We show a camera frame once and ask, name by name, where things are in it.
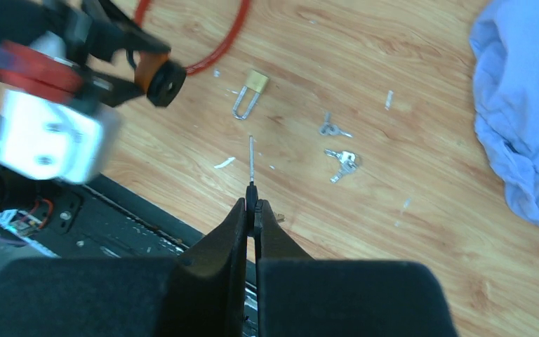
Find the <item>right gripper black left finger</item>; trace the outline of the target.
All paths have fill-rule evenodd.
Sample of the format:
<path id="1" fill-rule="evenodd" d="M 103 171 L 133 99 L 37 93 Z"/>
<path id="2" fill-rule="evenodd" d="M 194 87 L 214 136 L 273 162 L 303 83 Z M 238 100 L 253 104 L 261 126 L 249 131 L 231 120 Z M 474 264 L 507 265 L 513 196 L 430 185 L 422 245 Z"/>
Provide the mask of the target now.
<path id="1" fill-rule="evenodd" d="M 0 271 L 0 336 L 240 336 L 246 205 L 177 258 L 25 258 Z"/>

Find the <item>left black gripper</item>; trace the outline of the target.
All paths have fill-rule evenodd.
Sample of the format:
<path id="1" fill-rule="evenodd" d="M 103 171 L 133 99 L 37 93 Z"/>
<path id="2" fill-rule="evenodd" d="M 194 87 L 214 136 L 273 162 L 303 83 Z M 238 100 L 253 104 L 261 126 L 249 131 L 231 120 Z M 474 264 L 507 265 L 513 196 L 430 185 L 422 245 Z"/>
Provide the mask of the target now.
<path id="1" fill-rule="evenodd" d="M 64 56 L 86 61 L 92 55 L 110 60 L 118 50 L 168 53 L 171 47 L 141 29 L 114 2 L 83 0 L 42 1 L 49 29 L 62 39 Z M 93 74 L 79 90 L 79 100 L 89 105 L 117 107 L 145 95 L 139 85 L 110 74 Z"/>

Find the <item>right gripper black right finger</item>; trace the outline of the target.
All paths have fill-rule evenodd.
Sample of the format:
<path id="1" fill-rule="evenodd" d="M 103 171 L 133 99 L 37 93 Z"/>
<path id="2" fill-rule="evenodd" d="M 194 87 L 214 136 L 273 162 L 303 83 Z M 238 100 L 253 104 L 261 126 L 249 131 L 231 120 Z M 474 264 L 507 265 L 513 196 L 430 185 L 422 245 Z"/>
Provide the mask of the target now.
<path id="1" fill-rule="evenodd" d="M 456 336 L 442 287 L 405 260 L 317 260 L 255 210 L 261 336 Z"/>

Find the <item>black head key bunch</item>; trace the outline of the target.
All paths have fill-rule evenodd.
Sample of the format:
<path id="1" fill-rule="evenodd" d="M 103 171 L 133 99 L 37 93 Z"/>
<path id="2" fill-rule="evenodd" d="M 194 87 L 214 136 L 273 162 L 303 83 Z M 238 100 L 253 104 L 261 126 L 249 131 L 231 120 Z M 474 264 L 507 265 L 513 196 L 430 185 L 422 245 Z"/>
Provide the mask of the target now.
<path id="1" fill-rule="evenodd" d="M 249 183 L 245 192 L 245 224 L 248 235 L 253 237 L 263 232 L 283 232 L 277 215 L 267 200 L 259 198 L 258 188 L 255 184 L 255 151 L 254 137 L 248 137 L 249 151 Z"/>

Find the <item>orange black padlock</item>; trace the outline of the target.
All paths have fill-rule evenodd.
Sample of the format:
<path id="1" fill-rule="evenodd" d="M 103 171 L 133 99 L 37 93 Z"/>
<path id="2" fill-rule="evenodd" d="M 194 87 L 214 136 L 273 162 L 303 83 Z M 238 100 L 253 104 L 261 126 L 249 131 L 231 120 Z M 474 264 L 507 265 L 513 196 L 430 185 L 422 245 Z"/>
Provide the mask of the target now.
<path id="1" fill-rule="evenodd" d="M 187 70 L 171 59 L 171 53 L 140 51 L 137 62 L 134 54 L 135 51 L 126 51 L 126 59 L 133 68 L 133 83 L 153 106 L 168 107 L 180 92 L 187 77 Z"/>

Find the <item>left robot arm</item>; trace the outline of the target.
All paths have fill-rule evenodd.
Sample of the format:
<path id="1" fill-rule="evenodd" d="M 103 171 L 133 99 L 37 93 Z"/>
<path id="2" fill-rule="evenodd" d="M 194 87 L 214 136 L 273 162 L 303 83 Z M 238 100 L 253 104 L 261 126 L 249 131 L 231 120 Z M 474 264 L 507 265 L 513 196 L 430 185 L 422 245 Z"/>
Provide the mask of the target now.
<path id="1" fill-rule="evenodd" d="M 167 107 L 186 72 L 171 47 L 111 1 L 0 1 L 0 213 L 36 203 L 44 184 L 83 185 L 106 164 L 117 107 Z"/>

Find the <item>silver key pair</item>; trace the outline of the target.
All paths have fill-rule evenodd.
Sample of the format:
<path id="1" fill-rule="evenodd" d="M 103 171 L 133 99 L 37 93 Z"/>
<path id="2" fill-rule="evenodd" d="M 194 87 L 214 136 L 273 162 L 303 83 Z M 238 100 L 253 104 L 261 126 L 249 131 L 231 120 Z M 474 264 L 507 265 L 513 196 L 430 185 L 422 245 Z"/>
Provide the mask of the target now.
<path id="1" fill-rule="evenodd" d="M 357 155 L 349 151 L 336 152 L 330 149 L 325 149 L 324 153 L 330 157 L 336 158 L 340 162 L 340 168 L 338 172 L 331 177 L 332 183 L 337 183 L 341 178 L 346 175 L 354 173 L 359 165 L 356 162 Z"/>

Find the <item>small silver key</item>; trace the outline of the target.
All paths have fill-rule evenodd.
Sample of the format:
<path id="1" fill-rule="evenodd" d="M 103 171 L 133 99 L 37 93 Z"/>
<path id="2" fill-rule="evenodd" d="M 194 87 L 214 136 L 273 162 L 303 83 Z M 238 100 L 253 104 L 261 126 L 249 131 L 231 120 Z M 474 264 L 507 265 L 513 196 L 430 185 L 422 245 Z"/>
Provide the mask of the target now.
<path id="1" fill-rule="evenodd" d="M 353 135 L 343 131 L 339 126 L 331 122 L 331 113 L 326 112 L 323 124 L 319 127 L 319 134 L 322 136 L 345 136 L 352 138 Z"/>

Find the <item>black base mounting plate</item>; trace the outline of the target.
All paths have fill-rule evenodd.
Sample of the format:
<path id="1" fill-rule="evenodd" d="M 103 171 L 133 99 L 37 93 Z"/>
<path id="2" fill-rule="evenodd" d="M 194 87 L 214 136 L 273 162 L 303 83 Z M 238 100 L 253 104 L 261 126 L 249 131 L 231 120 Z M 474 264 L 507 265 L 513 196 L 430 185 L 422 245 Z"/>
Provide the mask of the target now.
<path id="1" fill-rule="evenodd" d="M 33 214 L 47 226 L 27 238 L 38 258 L 177 258 L 203 237 L 196 230 L 110 179 L 100 176 L 85 187 L 52 184 Z M 240 336 L 257 336 L 254 288 L 247 282 L 245 260 L 244 324 Z"/>

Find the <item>lavender crumpled cloth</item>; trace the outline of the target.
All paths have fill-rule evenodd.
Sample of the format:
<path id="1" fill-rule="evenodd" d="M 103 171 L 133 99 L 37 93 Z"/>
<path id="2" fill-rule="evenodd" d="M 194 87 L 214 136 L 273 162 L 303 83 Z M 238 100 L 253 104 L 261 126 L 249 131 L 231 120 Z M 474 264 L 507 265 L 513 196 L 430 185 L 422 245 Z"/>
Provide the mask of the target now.
<path id="1" fill-rule="evenodd" d="M 474 131 L 507 205 L 539 226 L 539 1 L 492 1 L 471 28 Z"/>

